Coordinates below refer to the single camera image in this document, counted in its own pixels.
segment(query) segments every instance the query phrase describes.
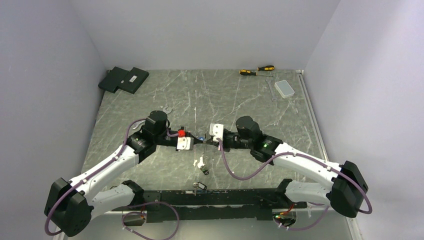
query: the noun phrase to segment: gray wall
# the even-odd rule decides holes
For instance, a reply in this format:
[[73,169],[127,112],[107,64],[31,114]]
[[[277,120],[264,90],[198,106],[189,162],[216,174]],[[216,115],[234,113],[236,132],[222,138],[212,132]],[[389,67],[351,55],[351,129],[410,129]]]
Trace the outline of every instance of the gray wall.
[[304,69],[340,0],[72,0],[107,68]]
[[50,185],[81,170],[105,67],[68,1],[2,0],[0,73],[0,236],[51,239]]
[[342,0],[305,68],[330,159],[357,163],[369,185],[368,240],[424,236],[423,12],[420,0]]

